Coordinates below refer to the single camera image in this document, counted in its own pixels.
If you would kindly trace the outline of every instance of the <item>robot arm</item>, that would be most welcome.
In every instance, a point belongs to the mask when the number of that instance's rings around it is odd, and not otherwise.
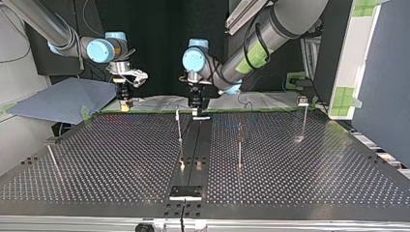
[[[183,57],[191,89],[190,99],[200,100],[195,90],[201,90],[206,84],[213,84],[223,92],[239,85],[245,76],[264,66],[270,54],[288,40],[303,35],[317,21],[327,3],[328,0],[276,1],[269,19],[249,37],[249,44],[243,44],[224,65],[208,54],[207,41],[190,40]],[[194,109],[200,110],[200,105],[198,101],[190,101],[190,107]]]
[[[130,86],[139,87],[148,78],[145,72],[131,69],[129,50],[124,32],[106,32],[105,38],[79,37],[75,30],[58,14],[50,11],[39,0],[3,0],[3,3],[38,31],[47,41],[50,50],[58,55],[78,57],[96,63],[109,63],[108,70],[119,86],[117,98],[121,110],[128,111],[132,104]]]

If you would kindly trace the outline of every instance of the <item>perforated table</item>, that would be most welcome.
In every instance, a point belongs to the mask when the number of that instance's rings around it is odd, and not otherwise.
[[[410,182],[320,112],[103,114],[0,178],[1,216],[410,222]],[[239,129],[242,130],[239,165]],[[174,186],[202,199],[169,200]]]

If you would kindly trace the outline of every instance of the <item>gray sheet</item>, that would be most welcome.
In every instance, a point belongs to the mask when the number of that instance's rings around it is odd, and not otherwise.
[[[79,124],[115,98],[115,85],[95,80],[69,78],[8,110],[29,118]]]

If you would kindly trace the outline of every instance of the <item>white wall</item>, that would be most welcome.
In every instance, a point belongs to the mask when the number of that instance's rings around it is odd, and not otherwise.
[[[24,32],[18,18],[9,10],[2,10]],[[27,48],[28,42],[0,13],[0,62],[20,57]],[[0,63],[0,109],[46,87],[45,78],[37,75],[31,52],[19,61]],[[47,121],[0,114],[0,175],[41,150],[45,140],[52,136],[51,125]]]

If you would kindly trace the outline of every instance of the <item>black bracket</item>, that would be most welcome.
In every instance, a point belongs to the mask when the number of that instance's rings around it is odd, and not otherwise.
[[[201,201],[202,186],[173,186],[169,194],[170,201]]]

